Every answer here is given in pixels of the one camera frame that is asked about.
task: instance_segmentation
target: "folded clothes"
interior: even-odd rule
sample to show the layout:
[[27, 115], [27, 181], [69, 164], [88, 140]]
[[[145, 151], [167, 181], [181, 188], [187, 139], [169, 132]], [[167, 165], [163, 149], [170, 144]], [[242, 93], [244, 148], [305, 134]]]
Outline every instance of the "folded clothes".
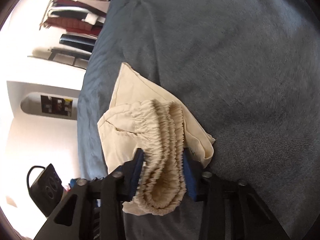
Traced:
[[93, 36], [98, 36], [102, 29], [101, 26], [93, 26], [87, 22], [67, 17], [48, 17], [42, 25], [62, 28], [67, 32], [83, 33]]
[[108, 171], [132, 160], [137, 148], [145, 152], [139, 187], [123, 211], [135, 215], [165, 215], [186, 191], [182, 151], [188, 146], [206, 166], [214, 139], [174, 95], [122, 63], [109, 110], [98, 122]]
[[96, 22], [104, 23], [105, 18], [100, 17], [86, 8], [76, 6], [62, 6], [62, 7], [51, 7], [48, 10], [48, 17], [61, 16], [66, 18], [73, 18], [80, 21], [88, 22], [91, 25], [95, 25]]
[[106, 6], [106, 11], [101, 11], [97, 8], [94, 8], [93, 6], [90, 6], [88, 4], [85, 4], [85, 3], [82, 3], [82, 2], [79, 2], [79, 1], [73, 1], [73, 0], [53, 0], [52, 1], [52, 7], [67, 7], [67, 6], [76, 6], [76, 7], [81, 7], [81, 8], [84, 8], [84, 9], [87, 9], [88, 11], [100, 16], [100, 17], [106, 17], [106, 11], [108, 9], [108, 6]]

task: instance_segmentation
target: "metal screw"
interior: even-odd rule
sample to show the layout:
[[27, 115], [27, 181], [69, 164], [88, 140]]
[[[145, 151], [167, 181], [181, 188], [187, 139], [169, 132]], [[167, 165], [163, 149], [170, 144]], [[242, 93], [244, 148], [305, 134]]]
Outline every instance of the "metal screw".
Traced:
[[212, 173], [210, 171], [205, 171], [205, 172], [202, 173], [202, 177], [211, 178], [212, 177]]
[[247, 181], [245, 179], [240, 179], [240, 180], [238, 180], [238, 185], [246, 186], [246, 185], [248, 185], [248, 183], [247, 183]]
[[120, 178], [122, 177], [122, 172], [121, 171], [115, 171], [114, 173], [112, 173], [112, 177], [114, 178]]
[[78, 179], [77, 184], [79, 186], [84, 186], [85, 184], [87, 184], [87, 180], [86, 179]]

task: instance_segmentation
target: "blue gripper pad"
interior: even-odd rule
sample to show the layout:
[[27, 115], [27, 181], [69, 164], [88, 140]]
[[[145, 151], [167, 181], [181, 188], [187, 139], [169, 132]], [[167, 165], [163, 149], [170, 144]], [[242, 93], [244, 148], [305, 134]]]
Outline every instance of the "blue gripper pad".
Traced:
[[138, 148], [132, 161], [125, 162], [115, 169], [124, 175], [124, 191], [122, 193], [125, 195], [125, 201], [131, 201], [136, 194], [143, 165], [143, 155], [143, 150]]
[[197, 201], [198, 183], [202, 174], [202, 164], [192, 159], [191, 151], [188, 148], [183, 149], [183, 175], [187, 187], [187, 193], [193, 201]]

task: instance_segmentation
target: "black metal frame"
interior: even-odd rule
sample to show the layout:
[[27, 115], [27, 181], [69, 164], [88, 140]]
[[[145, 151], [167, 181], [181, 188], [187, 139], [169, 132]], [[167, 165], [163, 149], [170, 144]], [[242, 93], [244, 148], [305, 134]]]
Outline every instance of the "black metal frame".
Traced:
[[[187, 148], [184, 158], [190, 164], [188, 177], [195, 182], [194, 200], [204, 201], [199, 240], [225, 240], [226, 232], [232, 240], [289, 240], [276, 217], [246, 181], [227, 181], [204, 172], [201, 163], [191, 159]], [[79, 180], [53, 210], [35, 240], [125, 240], [122, 202], [132, 200], [138, 186], [135, 177], [140, 176], [142, 163], [143, 151], [138, 149], [132, 161], [107, 177], [90, 182]], [[97, 199], [101, 200], [100, 207], [96, 206]], [[226, 206], [230, 217], [228, 230]]]

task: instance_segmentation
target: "white wall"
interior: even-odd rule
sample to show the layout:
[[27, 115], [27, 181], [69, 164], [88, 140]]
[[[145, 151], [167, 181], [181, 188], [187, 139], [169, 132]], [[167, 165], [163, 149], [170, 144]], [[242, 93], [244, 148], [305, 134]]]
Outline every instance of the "white wall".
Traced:
[[[52, 163], [63, 185], [80, 176], [77, 156], [77, 122], [25, 114], [19, 109], [12, 121], [0, 180], [1, 191], [17, 205], [1, 203], [12, 226], [23, 236], [34, 238], [46, 218], [33, 203], [26, 187], [26, 175], [33, 165]], [[40, 173], [34, 170], [30, 184]]]
[[[28, 115], [20, 107], [12, 109], [7, 90], [7, 81], [81, 90], [85, 70], [26, 57], [34, 46], [46, 46], [48, 41], [40, 41], [42, 33], [37, 31], [48, 1], [21, 0], [0, 31], [0, 205], [13, 227], [30, 238], [45, 217], [28, 196], [28, 169], [52, 163], [64, 184], [79, 176], [76, 121]], [[24, 95], [20, 92], [16, 93], [18, 106]], [[36, 173], [30, 177], [31, 183]], [[6, 196], [17, 207], [7, 204]]]

